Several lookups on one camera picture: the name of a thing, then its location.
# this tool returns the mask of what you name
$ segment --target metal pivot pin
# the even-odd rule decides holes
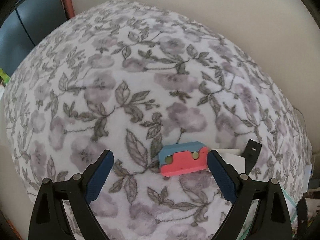
[[[275,184],[275,185],[278,184],[278,180],[275,179],[275,178],[272,178],[272,179],[271,179],[271,182],[272,182],[273,184]]]
[[[43,183],[43,184],[47,184],[49,181],[50,181],[49,178],[44,178],[44,179],[42,180],[42,183]]]
[[[81,179],[81,174],[80,174],[80,173],[77,173],[77,174],[73,175],[72,178],[73,178],[74,180],[79,180],[79,179]]]
[[[249,177],[247,174],[242,173],[242,174],[240,174],[240,178],[243,180],[247,180]]]

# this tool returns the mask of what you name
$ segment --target gray leaf pattern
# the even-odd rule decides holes
[[[250,176],[277,178],[295,201],[311,161],[291,104],[247,53],[196,21],[138,2],[109,1],[54,30],[12,75],[4,101],[14,165],[32,201],[44,177],[64,181],[113,151],[97,214],[102,225],[123,224],[107,227],[119,239],[210,238],[230,209],[205,172],[161,176],[163,145],[243,150],[259,141]],[[111,203],[119,213],[105,216]]]

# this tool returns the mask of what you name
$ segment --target interlocking puzzle piece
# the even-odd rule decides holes
[[[159,152],[160,172],[171,177],[207,168],[209,149],[200,142],[164,146]]]
[[[184,151],[190,151],[190,152],[198,152],[202,147],[205,147],[205,145],[201,142],[188,142],[188,143],[181,143],[181,144],[172,144],[172,145],[166,145],[162,147],[161,151],[158,154],[159,157],[159,165],[160,167],[162,165],[166,165],[165,158],[167,156],[171,156],[176,152],[184,152]]]

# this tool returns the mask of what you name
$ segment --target white plastic piece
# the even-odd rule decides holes
[[[241,174],[245,173],[245,158],[239,156],[240,150],[238,149],[215,149],[220,154],[222,159],[227,163],[231,164],[235,170]]]
[[[308,184],[309,184],[309,179],[311,178],[311,173],[312,173],[312,164],[306,165],[305,170],[304,170],[302,192],[308,191]]]

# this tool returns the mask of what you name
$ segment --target blue block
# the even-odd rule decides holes
[[[166,165],[164,159],[167,156],[171,156],[177,152],[198,152],[202,147],[205,145],[201,142],[189,142],[189,143],[181,143],[181,144],[172,144],[164,146],[161,151],[159,152],[159,165]]]

